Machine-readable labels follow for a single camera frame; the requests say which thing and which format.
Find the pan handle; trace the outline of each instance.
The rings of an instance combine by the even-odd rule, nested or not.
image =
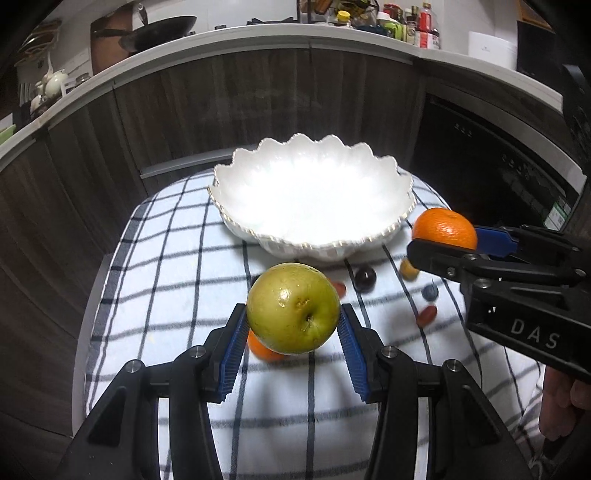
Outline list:
[[[116,30],[114,28],[103,28],[102,30],[95,30],[92,32],[94,38],[104,37],[124,37],[131,32],[129,30]]]
[[[138,4],[138,13],[139,17],[142,19],[142,23],[148,25],[148,12],[146,12],[144,4]]]

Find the mandarin orange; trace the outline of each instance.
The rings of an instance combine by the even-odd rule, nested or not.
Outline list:
[[[413,225],[413,239],[476,249],[478,237],[474,226],[464,216],[445,208],[424,211]]]
[[[252,330],[248,332],[247,342],[248,348],[259,360],[263,360],[265,362],[277,362],[278,360],[283,360],[286,357],[286,355],[282,355],[268,349],[258,338],[256,338],[256,335]]]

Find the white ceramic bowl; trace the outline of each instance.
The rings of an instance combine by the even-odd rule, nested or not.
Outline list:
[[[216,165],[209,196],[236,236],[280,258],[337,261],[389,242],[417,201],[394,157],[329,135],[265,138]]]

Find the green apple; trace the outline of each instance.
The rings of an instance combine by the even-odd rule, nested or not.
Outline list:
[[[251,330],[267,348],[297,355],[311,352],[333,334],[340,300],[324,274],[300,263],[271,267],[246,300]]]

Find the white box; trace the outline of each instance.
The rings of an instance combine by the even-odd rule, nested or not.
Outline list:
[[[468,55],[507,69],[515,70],[517,68],[517,45],[492,35],[470,32]]]

